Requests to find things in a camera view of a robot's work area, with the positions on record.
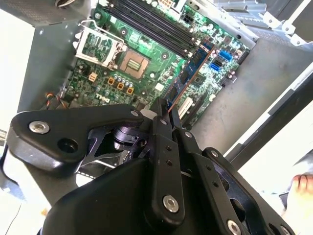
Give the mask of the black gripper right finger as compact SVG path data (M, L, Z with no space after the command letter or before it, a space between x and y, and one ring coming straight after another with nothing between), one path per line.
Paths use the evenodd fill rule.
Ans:
M183 129L176 109L170 111L180 167L190 174L194 198L186 204L199 209L211 235L292 235L292 228L270 207L234 167L213 147L200 150Z

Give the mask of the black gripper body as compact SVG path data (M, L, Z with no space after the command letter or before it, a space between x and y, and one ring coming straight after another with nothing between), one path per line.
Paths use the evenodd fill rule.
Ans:
M62 197L44 235L222 235L226 220L213 194L220 180L209 147L199 151L180 127L131 128L146 140L127 163Z

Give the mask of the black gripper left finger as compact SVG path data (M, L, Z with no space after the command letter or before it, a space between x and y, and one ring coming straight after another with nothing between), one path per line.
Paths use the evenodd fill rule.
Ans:
M82 166L122 152L146 158L147 214L156 220L184 219L179 150L163 98L148 110L117 104L19 113L10 124L10 151L58 176L72 175Z

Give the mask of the person's bare hand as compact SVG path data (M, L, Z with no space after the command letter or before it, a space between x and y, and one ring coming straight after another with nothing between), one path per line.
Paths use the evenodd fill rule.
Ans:
M294 176L291 183L291 191L299 193L312 193L313 176L311 174Z

